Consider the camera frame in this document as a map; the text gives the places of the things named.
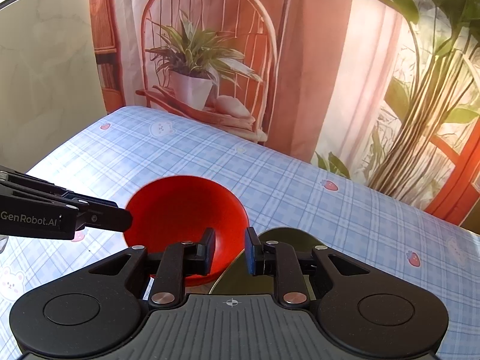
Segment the circular pad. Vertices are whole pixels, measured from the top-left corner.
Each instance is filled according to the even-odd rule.
[[[99,311],[100,304],[94,297],[66,294],[50,300],[43,314],[57,325],[73,326],[92,320]]]
[[[397,295],[370,295],[360,301],[358,310],[367,321],[380,326],[398,326],[412,318],[412,304]]]

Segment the red bowl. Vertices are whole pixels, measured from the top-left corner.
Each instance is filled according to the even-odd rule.
[[[130,199],[133,217],[123,233],[128,246],[145,245],[149,252],[164,251],[172,243],[198,242],[207,227],[215,229],[215,254],[207,276],[189,276],[186,287],[219,278],[242,252],[248,216],[237,197],[215,181],[178,175],[145,185]]]

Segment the wooden chair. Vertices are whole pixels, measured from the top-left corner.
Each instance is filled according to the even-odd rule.
[[[257,82],[236,75],[238,86],[222,80],[218,89],[219,95],[239,99],[250,112],[249,119],[219,114],[208,102],[203,110],[189,107],[175,98],[169,87],[169,72],[156,72],[153,55],[146,50],[165,45],[160,38],[160,26],[178,29],[180,10],[203,30],[231,34],[234,48],[245,55],[243,63],[262,78],[262,82]],[[136,93],[146,96],[148,107],[155,103],[170,113],[198,120],[255,143],[267,140],[268,131],[264,131],[265,127],[262,129],[262,122],[267,100],[271,102],[269,108],[273,108],[277,41],[272,20],[259,0],[149,0],[142,15],[141,47],[144,89]]]

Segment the ribbed rubber surface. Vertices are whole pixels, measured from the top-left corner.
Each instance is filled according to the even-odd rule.
[[[27,355],[25,360],[39,360]],[[175,310],[155,311],[126,345],[98,360],[354,360],[318,331],[303,311],[270,295],[190,295]]]

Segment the dark green plate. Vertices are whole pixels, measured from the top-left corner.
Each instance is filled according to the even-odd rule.
[[[258,238],[261,242],[278,241],[285,242],[294,247],[296,251],[311,251],[316,245],[323,245],[312,235],[292,227],[276,227],[261,233]],[[310,297],[313,299],[311,287],[308,280]],[[237,258],[224,271],[222,276],[213,285],[210,294],[213,295],[256,295],[256,294],[272,294],[273,278],[270,276],[251,276],[247,271],[245,263],[245,252],[237,256]]]

